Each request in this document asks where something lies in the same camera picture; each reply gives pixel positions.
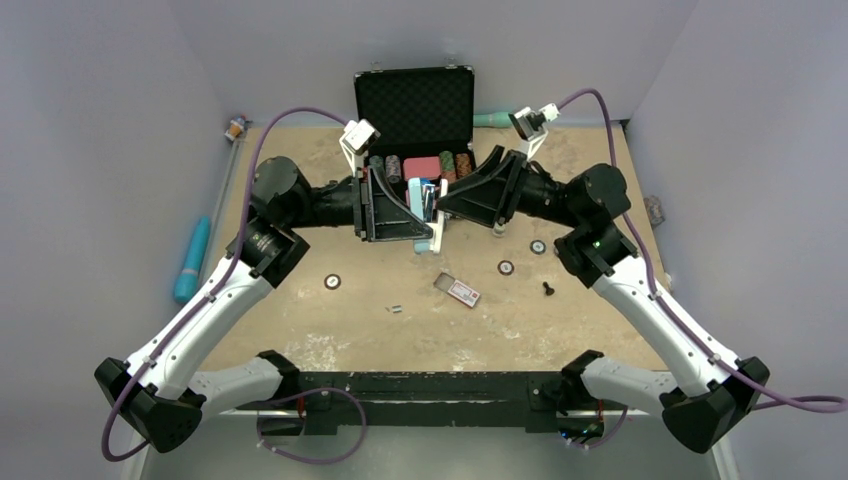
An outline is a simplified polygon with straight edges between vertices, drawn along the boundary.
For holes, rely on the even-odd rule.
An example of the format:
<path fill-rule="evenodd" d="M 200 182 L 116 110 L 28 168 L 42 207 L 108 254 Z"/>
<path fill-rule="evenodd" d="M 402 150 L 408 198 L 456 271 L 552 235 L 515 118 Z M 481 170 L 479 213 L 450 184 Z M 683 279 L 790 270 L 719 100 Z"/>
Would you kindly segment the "red white staple box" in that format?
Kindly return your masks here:
<path fill-rule="evenodd" d="M 471 309 L 476 307 L 481 298 L 479 291 L 448 273 L 440 273 L 434 280 L 433 286 Z"/>

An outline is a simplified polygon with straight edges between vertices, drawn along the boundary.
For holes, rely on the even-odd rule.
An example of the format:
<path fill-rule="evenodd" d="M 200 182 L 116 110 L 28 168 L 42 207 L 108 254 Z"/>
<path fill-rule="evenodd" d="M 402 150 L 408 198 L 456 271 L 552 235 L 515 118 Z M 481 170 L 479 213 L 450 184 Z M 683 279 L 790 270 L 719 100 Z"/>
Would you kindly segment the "blue white poker chip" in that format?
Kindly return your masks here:
<path fill-rule="evenodd" d="M 547 246 L 541 240 L 533 240 L 530 243 L 530 249 L 535 255 L 542 255 L 546 252 Z"/>

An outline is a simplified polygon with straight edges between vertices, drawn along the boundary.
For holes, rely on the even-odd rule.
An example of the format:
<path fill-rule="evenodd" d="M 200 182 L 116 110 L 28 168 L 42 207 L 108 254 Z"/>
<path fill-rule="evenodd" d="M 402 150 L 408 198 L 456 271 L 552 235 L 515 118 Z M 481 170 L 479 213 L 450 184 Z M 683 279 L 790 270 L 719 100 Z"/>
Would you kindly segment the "mint green flashlight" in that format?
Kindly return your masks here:
<path fill-rule="evenodd" d="M 508 112 L 492 112 L 475 114 L 473 116 L 474 128 L 496 128 L 506 129 L 512 126 Z"/>

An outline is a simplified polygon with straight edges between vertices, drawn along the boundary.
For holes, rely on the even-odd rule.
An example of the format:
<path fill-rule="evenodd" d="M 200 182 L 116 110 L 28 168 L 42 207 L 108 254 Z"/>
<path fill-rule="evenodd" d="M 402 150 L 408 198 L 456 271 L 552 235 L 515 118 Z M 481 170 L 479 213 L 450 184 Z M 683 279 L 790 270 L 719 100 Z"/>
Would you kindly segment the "small orange bottle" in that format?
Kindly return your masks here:
<path fill-rule="evenodd" d="M 224 132 L 225 138 L 235 142 L 247 130 L 249 121 L 244 115 L 238 115 L 230 119 L 229 125 Z"/>

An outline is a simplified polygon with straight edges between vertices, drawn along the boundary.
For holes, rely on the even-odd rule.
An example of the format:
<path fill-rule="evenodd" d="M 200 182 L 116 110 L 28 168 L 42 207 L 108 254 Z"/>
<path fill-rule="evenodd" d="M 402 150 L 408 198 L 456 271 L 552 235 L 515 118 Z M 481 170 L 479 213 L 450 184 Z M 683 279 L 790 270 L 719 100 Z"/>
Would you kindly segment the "black poker chip case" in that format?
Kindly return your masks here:
<path fill-rule="evenodd" d="M 364 71 L 354 76 L 353 86 L 358 117 L 380 133 L 370 156 L 405 161 L 449 151 L 468 157 L 458 177 L 476 169 L 472 67 Z"/>

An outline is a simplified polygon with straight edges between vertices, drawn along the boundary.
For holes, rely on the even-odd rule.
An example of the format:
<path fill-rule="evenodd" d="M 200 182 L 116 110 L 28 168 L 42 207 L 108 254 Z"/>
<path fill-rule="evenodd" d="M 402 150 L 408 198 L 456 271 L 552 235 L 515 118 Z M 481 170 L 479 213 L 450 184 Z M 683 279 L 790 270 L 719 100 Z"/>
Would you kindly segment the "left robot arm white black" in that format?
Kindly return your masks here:
<path fill-rule="evenodd" d="M 389 240 L 399 239 L 400 226 L 410 223 L 410 239 L 429 245 L 435 231 L 428 216 L 447 191 L 438 175 L 393 177 L 377 166 L 314 187 L 287 157 L 259 163 L 248 180 L 237 235 L 205 284 L 139 350 L 96 368 L 95 380 L 111 406 L 108 422 L 124 420 L 145 446 L 167 453 L 222 412 L 300 402 L 299 369 L 273 350 L 217 372 L 202 371 L 201 363 L 306 255 L 299 228 L 352 225 L 364 235 L 364 215 L 386 212 Z"/>

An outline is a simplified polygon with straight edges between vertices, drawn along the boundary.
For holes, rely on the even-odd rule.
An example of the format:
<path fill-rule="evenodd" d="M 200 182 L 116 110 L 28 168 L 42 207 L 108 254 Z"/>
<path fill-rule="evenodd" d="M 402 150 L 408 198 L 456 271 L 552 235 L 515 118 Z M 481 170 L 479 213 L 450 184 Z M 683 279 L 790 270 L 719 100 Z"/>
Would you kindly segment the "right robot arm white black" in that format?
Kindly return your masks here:
<path fill-rule="evenodd" d="M 753 410 L 770 373 L 760 359 L 742 359 L 713 339 L 657 283 L 649 258 L 616 225 L 630 206 L 615 166 L 596 164 L 562 183 L 502 148 L 437 201 L 440 210 L 483 226 L 518 212 L 565 226 L 553 243 L 565 270 L 621 313 L 666 369 L 589 350 L 562 369 L 550 400 L 562 410 L 600 400 L 634 408 L 660 418 L 688 450 L 705 453 Z"/>

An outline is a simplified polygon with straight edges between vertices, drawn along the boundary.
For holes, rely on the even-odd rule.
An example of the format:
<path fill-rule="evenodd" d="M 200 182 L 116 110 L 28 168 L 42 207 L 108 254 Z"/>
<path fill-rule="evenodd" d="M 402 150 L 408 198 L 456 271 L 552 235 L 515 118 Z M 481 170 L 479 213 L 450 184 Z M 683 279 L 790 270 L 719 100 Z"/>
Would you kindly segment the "red poker chip on table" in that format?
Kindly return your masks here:
<path fill-rule="evenodd" d="M 512 275 L 515 271 L 515 267 L 512 262 L 508 260 L 502 260 L 497 265 L 498 272 L 501 275 L 509 276 Z"/>

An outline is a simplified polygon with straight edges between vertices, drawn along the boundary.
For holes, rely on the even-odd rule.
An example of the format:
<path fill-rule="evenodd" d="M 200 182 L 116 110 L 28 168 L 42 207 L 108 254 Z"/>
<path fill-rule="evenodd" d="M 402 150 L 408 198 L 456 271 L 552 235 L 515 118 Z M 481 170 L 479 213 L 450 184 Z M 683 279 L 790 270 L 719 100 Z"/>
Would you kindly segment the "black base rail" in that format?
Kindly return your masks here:
<path fill-rule="evenodd" d="M 581 413 L 616 421 L 622 404 L 569 393 L 558 371 L 303 372 L 308 435 L 341 426 L 518 428 L 553 433 Z"/>

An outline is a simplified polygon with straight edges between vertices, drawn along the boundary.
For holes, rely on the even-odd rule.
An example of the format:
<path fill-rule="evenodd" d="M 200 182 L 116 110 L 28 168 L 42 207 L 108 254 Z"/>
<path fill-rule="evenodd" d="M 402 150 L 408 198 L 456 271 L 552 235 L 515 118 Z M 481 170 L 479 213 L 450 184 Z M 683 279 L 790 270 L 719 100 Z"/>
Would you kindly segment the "blue cylinder tool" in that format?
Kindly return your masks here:
<path fill-rule="evenodd" d="M 182 269 L 172 291 L 173 299 L 180 305 L 187 303 L 197 291 L 210 232 L 210 218 L 201 217 L 192 232 Z"/>

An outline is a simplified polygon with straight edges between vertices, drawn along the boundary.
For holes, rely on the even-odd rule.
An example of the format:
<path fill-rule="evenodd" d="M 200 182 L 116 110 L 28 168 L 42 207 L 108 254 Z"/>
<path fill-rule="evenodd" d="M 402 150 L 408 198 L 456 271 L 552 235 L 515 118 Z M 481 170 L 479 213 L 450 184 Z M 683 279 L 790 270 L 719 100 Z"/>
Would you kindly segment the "light blue stapler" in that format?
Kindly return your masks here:
<path fill-rule="evenodd" d="M 408 207 L 431 231 L 429 238 L 413 240 L 413 250 L 416 254 L 441 253 L 446 216 L 438 209 L 437 201 L 448 193 L 448 187 L 446 179 L 430 181 L 413 177 L 407 181 Z"/>

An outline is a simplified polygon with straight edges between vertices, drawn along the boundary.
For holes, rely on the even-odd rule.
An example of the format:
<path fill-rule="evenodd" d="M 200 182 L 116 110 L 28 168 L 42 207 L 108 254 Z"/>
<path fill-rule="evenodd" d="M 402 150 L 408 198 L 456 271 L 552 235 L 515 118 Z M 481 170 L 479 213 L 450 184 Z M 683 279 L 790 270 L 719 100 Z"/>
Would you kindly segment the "poker chip near left gripper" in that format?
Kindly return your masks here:
<path fill-rule="evenodd" d="M 323 284 L 328 290 L 336 290 L 340 287 L 342 279 L 337 274 L 329 274 L 324 278 Z"/>

